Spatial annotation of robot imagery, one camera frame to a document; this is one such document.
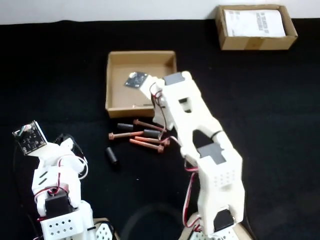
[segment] circuit board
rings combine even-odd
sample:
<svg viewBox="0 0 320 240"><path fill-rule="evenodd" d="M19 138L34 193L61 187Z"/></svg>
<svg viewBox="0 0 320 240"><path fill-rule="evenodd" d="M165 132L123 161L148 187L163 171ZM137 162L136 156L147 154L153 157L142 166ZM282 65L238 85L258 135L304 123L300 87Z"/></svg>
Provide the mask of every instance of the circuit board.
<svg viewBox="0 0 320 240"><path fill-rule="evenodd" d="M129 75L128 80L124 83L126 87L138 89L142 86L142 84L145 82L146 78L148 77L148 74L145 72L132 72Z"/></svg>
<svg viewBox="0 0 320 240"><path fill-rule="evenodd" d="M12 134L24 155L47 145L47 140L36 121L22 126Z"/></svg>

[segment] cardboard tray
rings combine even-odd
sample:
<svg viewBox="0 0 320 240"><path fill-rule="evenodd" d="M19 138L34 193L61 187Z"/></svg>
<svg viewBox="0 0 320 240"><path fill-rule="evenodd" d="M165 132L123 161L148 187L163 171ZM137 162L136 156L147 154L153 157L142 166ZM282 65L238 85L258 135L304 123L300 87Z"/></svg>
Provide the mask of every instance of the cardboard tray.
<svg viewBox="0 0 320 240"><path fill-rule="evenodd" d="M110 118L153 117L154 107L139 89L125 86L129 74L162 78L177 72L174 51L112 51L106 67L105 109Z"/></svg>
<svg viewBox="0 0 320 240"><path fill-rule="evenodd" d="M284 37L228 36L224 10L278 10L285 31ZM295 26L285 6L264 5L220 5L217 7L215 24L222 50L288 50L298 38Z"/></svg>

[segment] paper document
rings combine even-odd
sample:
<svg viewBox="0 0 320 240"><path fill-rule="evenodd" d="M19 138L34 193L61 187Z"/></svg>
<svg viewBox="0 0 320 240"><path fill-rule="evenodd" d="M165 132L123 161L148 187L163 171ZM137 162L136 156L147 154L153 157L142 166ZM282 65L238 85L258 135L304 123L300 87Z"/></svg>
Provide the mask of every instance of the paper document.
<svg viewBox="0 0 320 240"><path fill-rule="evenodd" d="M230 37L286 36L278 10L224 10L227 34Z"/></svg>

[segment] white wall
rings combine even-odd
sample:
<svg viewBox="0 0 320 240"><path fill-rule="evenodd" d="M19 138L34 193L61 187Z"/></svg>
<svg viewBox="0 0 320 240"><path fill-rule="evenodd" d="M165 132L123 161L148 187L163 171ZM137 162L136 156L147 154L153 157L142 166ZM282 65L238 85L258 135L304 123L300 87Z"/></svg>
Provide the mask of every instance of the white wall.
<svg viewBox="0 0 320 240"><path fill-rule="evenodd" d="M292 18L320 18L319 0L0 0L0 24L207 19L231 4L281 4Z"/></svg>

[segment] screw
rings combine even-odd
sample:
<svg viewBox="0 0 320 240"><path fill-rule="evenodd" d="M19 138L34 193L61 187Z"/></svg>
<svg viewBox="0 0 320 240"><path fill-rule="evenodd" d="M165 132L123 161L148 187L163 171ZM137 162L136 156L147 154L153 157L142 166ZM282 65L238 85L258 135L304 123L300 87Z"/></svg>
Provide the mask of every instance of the screw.
<svg viewBox="0 0 320 240"><path fill-rule="evenodd" d="M148 137L141 137L141 136L135 136L135 140L141 141L141 142L148 142L148 143L154 143L154 144L162 144L165 147L170 145L170 140L169 139L164 139L164 140L158 140L154 138L148 138Z"/></svg>
<svg viewBox="0 0 320 240"><path fill-rule="evenodd" d="M133 137L144 134L144 131L134 131L134 132L125 132L114 134L113 132L109 133L109 140L117 139L117 138L125 138L125 137Z"/></svg>
<svg viewBox="0 0 320 240"><path fill-rule="evenodd" d="M151 128L151 129L156 129L156 130L161 131L161 132L166 132L167 131L166 129L163 129L162 127L155 126L155 125L143 122L143 121L139 121L139 119L133 120L133 124L134 125L144 126L144 127Z"/></svg>
<svg viewBox="0 0 320 240"><path fill-rule="evenodd" d="M134 139L130 139L129 140L130 143L133 143L133 144L137 144L137 145L141 145L141 146L144 146L144 147L147 147L147 148L150 148L150 149L155 149L155 150L158 150L158 153L163 153L164 152L164 146L162 145L154 145L154 144L150 144L150 143L147 143L147 142L143 142L143 141L137 141L137 140L134 140Z"/></svg>

